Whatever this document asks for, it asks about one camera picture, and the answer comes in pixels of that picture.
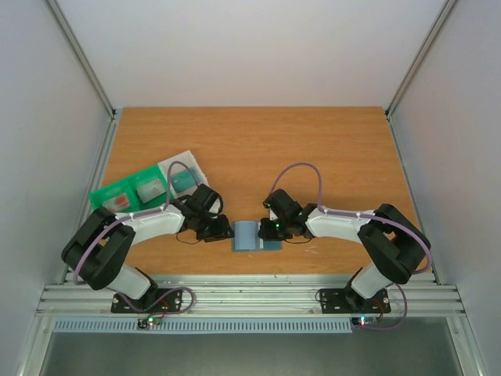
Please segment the teal leather card holder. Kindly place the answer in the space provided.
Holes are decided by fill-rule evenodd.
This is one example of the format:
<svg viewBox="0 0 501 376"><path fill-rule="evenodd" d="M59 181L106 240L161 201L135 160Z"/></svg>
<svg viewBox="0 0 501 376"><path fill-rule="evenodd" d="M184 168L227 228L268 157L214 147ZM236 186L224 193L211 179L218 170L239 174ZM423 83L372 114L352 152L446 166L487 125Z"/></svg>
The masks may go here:
<svg viewBox="0 0 501 376"><path fill-rule="evenodd" d="M232 224L234 237L232 239L233 252L250 251L279 251L283 248L280 241L262 240L258 236L260 222L237 221Z"/></svg>

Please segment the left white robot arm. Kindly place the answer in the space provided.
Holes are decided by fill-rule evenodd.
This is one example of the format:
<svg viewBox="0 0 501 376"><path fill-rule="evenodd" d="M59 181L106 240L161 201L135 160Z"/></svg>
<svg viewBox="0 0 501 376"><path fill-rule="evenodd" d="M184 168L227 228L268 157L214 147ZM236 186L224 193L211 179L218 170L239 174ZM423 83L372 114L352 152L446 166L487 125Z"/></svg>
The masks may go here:
<svg viewBox="0 0 501 376"><path fill-rule="evenodd" d="M200 184L191 194L145 211L114 214L98 208L69 240L61 258L74 277L93 290L116 291L138 311L148 312L157 304L157 288L145 273L125 264L130 249L187 230L206 243L233 238L222 206L221 195Z"/></svg>

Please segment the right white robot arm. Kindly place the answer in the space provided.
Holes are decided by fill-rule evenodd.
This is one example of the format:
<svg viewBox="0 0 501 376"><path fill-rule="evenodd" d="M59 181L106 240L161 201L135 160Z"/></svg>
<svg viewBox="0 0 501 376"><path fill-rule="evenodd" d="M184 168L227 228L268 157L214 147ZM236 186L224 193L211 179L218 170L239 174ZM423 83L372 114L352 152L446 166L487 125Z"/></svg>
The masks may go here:
<svg viewBox="0 0 501 376"><path fill-rule="evenodd" d="M261 219L258 237L289 241L336 238L361 244L370 263L358 271L345 292L348 306L363 310L391 284L406 284L431 266L431 243L396 207L382 204L372 211L345 211L308 204L304 207L282 189L264 200L269 217Z"/></svg>

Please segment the teal credit card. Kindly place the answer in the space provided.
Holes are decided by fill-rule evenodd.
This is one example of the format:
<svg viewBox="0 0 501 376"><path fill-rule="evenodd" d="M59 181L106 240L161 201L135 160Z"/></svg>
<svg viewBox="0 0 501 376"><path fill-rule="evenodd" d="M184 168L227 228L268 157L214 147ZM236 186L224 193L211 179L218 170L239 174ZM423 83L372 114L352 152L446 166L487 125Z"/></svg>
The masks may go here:
<svg viewBox="0 0 501 376"><path fill-rule="evenodd" d="M171 186L177 194L180 194L193 188L198 183L197 179L196 172L192 168L183 170L171 177Z"/></svg>

